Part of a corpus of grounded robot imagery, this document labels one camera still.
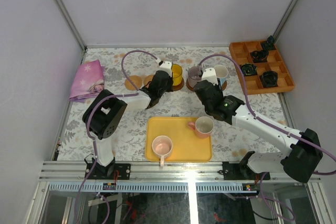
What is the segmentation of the light woven coaster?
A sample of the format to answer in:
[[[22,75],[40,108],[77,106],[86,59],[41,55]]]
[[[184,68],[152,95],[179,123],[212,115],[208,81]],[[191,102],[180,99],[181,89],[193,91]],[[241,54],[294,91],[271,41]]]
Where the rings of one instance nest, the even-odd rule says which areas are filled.
[[[152,82],[152,79],[153,79],[154,75],[151,74],[151,75],[148,75],[144,78],[143,80],[143,84],[144,84],[144,88],[148,88],[149,87],[149,84]]]
[[[129,80],[126,79],[126,81],[124,82],[125,87],[128,90],[138,90],[142,87],[142,78],[140,76],[136,76],[136,75],[132,75],[129,77]]]

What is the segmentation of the yellow glass cup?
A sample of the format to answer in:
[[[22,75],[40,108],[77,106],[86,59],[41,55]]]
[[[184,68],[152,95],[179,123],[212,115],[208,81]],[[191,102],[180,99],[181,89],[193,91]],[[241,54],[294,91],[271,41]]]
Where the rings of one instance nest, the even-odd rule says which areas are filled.
[[[173,64],[172,66],[172,74],[173,74],[173,86],[178,86],[182,82],[182,74],[183,74],[183,69],[180,65],[178,64]]]

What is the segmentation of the blue mug cream inside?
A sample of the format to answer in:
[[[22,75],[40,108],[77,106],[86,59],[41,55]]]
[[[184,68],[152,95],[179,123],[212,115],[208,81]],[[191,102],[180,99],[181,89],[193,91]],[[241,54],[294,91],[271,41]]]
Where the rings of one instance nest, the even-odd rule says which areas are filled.
[[[216,65],[214,67],[216,76],[220,80],[221,85],[223,85],[228,77],[228,69],[223,65]]]

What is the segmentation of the purple mug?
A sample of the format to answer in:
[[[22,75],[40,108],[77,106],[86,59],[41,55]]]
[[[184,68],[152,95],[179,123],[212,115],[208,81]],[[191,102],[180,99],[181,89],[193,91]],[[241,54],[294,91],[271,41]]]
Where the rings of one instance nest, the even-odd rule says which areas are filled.
[[[188,70],[187,74],[188,74],[188,80],[189,81],[200,82],[201,81],[201,77],[202,77],[202,68],[200,66],[191,67]]]

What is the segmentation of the cream mug pink handle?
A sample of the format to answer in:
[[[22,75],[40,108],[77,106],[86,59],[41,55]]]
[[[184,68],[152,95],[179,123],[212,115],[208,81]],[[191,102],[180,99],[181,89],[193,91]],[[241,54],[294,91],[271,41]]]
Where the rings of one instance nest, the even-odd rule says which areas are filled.
[[[195,122],[188,122],[187,126],[194,131],[197,137],[204,139],[211,136],[214,122],[211,118],[202,116]]]

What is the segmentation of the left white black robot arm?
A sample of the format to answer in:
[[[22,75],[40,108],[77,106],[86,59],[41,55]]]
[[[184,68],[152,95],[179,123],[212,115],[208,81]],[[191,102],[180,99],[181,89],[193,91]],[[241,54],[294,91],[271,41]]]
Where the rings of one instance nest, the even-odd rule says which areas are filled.
[[[152,108],[164,93],[172,91],[172,74],[158,70],[152,80],[137,93],[113,94],[106,89],[99,93],[82,117],[88,136],[93,139],[94,161],[99,164],[98,175],[103,179],[114,175],[112,134],[116,131],[124,112]]]

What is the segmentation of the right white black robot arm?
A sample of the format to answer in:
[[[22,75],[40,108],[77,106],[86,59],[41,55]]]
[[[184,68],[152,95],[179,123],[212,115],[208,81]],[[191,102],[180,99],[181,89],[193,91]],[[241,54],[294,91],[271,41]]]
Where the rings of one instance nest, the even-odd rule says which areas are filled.
[[[257,173],[279,170],[298,182],[309,181],[323,157],[315,131],[300,131],[270,120],[254,112],[243,100],[233,95],[223,95],[218,85],[207,80],[196,84],[194,91],[208,115],[248,130],[279,149],[278,153],[251,155],[248,161],[239,166],[243,178],[251,179]]]

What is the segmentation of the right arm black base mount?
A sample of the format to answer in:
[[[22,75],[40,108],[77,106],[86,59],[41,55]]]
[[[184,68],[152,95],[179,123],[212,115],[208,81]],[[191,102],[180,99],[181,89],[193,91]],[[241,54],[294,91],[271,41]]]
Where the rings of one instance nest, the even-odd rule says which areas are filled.
[[[247,165],[255,151],[249,151],[239,163],[222,162],[222,169],[217,173],[222,175],[225,180],[253,180],[261,179],[264,172],[255,173]]]

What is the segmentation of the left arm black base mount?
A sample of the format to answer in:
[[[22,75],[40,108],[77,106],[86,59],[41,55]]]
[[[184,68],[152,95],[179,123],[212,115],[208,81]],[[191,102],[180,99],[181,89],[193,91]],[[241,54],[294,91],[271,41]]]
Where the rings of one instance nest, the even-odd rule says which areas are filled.
[[[115,159],[107,166],[102,166],[99,163],[93,167],[95,159],[92,158],[91,162],[85,159],[86,173],[85,177],[88,176],[89,172],[92,170],[88,179],[109,179],[109,180],[129,180],[131,174],[131,164],[127,163],[116,163]]]

